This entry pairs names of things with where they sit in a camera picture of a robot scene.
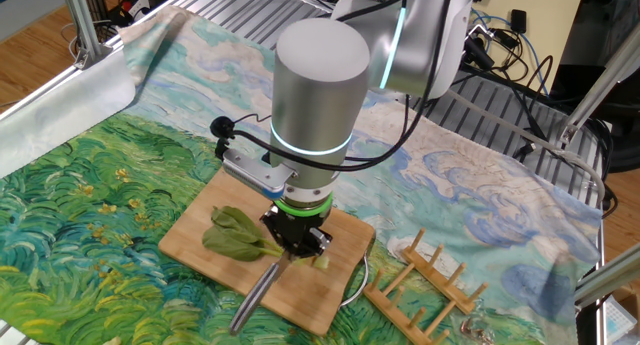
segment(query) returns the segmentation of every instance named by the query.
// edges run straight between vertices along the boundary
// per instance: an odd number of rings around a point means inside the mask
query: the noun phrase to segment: black electronic device
[[[511,10],[511,30],[518,34],[527,32],[527,12],[523,10]]]

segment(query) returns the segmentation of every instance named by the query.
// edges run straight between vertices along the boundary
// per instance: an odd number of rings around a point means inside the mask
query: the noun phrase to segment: metal bracket
[[[265,166],[235,149],[227,149],[222,156],[222,167],[227,173],[271,200],[280,199],[285,182],[296,176],[296,172],[284,164],[275,168]]]
[[[625,79],[630,71],[635,70],[632,67],[637,66],[638,59],[640,59],[640,24],[636,25],[620,49],[607,62],[605,71],[593,84],[584,99],[562,123],[562,131],[559,132],[558,141],[567,145],[571,143],[578,129],[600,106],[611,89]]]
[[[78,34],[76,41],[80,41],[82,44],[73,65],[81,70],[88,69],[104,59],[112,49],[98,41],[87,0],[65,0],[65,2],[69,7]]]

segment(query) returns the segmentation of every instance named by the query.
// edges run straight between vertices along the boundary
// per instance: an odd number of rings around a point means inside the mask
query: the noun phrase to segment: wooden floor
[[[105,1],[108,9],[118,4]],[[73,64],[69,43],[60,34],[69,23],[69,10],[61,7],[0,43],[0,113],[8,108],[4,104],[29,95]],[[72,39],[74,28],[68,28],[65,36]]]
[[[117,4],[117,0],[106,1],[109,8]],[[71,66],[68,43],[60,35],[70,22],[66,7],[61,8],[0,43],[0,112],[8,108],[2,104],[22,99]],[[73,33],[73,28],[68,29],[67,38]],[[620,201],[616,213],[605,221],[609,261],[640,242],[640,170],[611,174],[607,183]]]

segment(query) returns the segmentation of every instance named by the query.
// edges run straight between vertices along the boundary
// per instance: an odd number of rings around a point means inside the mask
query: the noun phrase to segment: white cable
[[[551,153],[553,153],[556,156],[562,157],[564,158],[567,162],[570,162],[578,167],[580,167],[581,169],[583,169],[584,171],[586,171],[587,173],[589,173],[589,176],[591,177],[591,180],[593,182],[596,183],[597,186],[597,190],[598,190],[598,199],[596,201],[596,207],[600,208],[600,204],[602,203],[602,200],[604,199],[604,182],[602,181],[602,179],[600,178],[600,176],[598,175],[598,173],[591,167],[589,166],[586,162],[584,162],[580,156],[578,156],[577,154],[571,153],[571,152],[567,152],[565,150],[562,150],[560,148],[558,148],[557,146],[544,141],[542,139],[540,139],[539,137],[532,135],[526,131],[524,131],[523,129],[520,129],[519,127],[497,117],[496,115],[481,109],[479,107],[477,107],[474,103],[472,103],[471,101],[467,100],[466,98],[464,98],[463,96],[461,96],[460,94],[456,93],[455,91],[449,89],[447,90],[447,94],[449,94],[450,96],[452,96],[454,99],[456,99],[456,101],[462,103],[463,105],[465,105],[466,107],[468,107],[471,110],[474,110],[480,114],[482,114],[483,116],[487,117],[488,119],[508,128],[509,130],[517,133],[518,135],[522,136],[523,138],[526,138],[528,140],[531,140],[532,142],[539,144],[540,146],[544,147],[545,149],[547,149],[548,151],[550,151]]]
[[[68,47],[68,49],[69,49],[69,54],[71,54],[71,57],[73,58],[73,61],[74,61],[74,62],[75,62],[75,61],[78,61],[78,55],[74,54],[74,53],[73,53],[73,49],[72,49],[72,48],[73,48],[73,44],[74,44],[76,41],[78,41],[78,37],[77,37],[77,36],[76,36],[76,37],[74,37],[71,41],[69,41],[69,47]]]

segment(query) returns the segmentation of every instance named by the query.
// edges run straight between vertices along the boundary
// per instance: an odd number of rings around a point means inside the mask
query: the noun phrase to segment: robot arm
[[[274,200],[261,220],[289,254],[322,253],[331,236],[318,228],[339,172],[373,166],[341,166],[367,89],[422,95],[430,83],[425,98],[440,97],[460,63],[471,2],[402,0],[366,13],[380,4],[340,0],[332,20],[285,29],[276,45],[270,146],[261,145],[271,150],[270,165],[225,152],[226,139],[242,134],[229,119],[226,129],[214,121],[223,167]],[[351,15],[358,12],[365,14]]]

